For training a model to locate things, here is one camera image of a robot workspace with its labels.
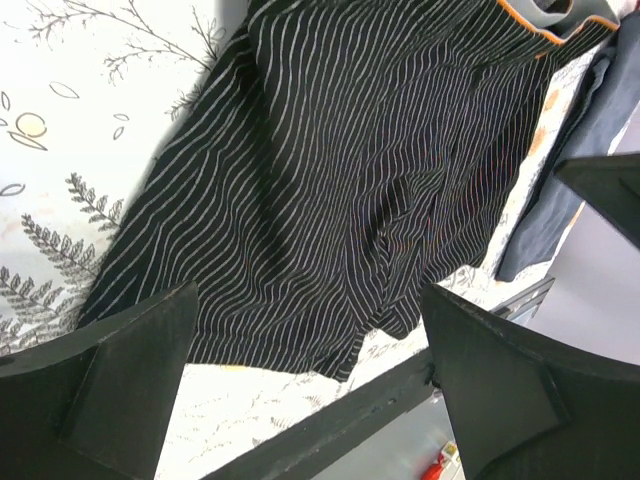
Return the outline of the grey-blue folded cloth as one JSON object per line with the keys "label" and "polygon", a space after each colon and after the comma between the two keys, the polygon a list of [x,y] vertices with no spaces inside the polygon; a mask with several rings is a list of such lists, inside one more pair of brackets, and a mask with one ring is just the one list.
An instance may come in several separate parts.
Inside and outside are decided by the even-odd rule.
{"label": "grey-blue folded cloth", "polygon": [[568,159],[604,156],[639,103],[639,13],[623,18],[593,57],[496,268],[511,282],[526,268],[552,260],[582,199],[554,176]]}

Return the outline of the aluminium frame rail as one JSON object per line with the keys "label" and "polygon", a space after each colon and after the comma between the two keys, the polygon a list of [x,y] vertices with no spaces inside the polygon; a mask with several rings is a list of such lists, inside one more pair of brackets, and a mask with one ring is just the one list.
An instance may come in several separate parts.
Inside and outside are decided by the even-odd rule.
{"label": "aluminium frame rail", "polygon": [[554,282],[554,277],[546,276],[539,282],[505,300],[493,308],[491,312],[507,321],[524,326],[535,316]]}

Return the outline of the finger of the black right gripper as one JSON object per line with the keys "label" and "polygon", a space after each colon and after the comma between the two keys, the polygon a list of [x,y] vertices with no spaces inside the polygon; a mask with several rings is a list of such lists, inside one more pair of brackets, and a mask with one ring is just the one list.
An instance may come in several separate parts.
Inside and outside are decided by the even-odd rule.
{"label": "finger of the black right gripper", "polygon": [[565,186],[636,249],[640,241],[639,153],[572,158],[555,168]]}

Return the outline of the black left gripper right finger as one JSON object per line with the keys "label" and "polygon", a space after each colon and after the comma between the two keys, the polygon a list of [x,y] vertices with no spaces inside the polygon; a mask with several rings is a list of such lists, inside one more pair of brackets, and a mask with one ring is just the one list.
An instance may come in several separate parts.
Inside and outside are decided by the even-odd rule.
{"label": "black left gripper right finger", "polygon": [[468,479],[636,479],[639,368],[569,346],[438,286],[421,294]]}

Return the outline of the black pinstriped underwear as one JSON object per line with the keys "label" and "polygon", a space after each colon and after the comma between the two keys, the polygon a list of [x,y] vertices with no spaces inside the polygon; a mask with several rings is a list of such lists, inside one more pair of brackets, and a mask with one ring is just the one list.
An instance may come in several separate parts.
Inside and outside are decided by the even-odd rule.
{"label": "black pinstriped underwear", "polygon": [[80,312],[198,287],[188,359],[345,381],[421,289],[479,266],[549,84],[614,15],[508,1],[252,1]]}

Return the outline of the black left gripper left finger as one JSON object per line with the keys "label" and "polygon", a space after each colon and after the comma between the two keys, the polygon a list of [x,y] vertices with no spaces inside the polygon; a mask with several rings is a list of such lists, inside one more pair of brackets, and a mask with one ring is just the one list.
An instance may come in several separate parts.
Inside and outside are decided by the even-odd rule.
{"label": "black left gripper left finger", "polygon": [[197,310],[184,283],[2,357],[2,478],[153,478]]}

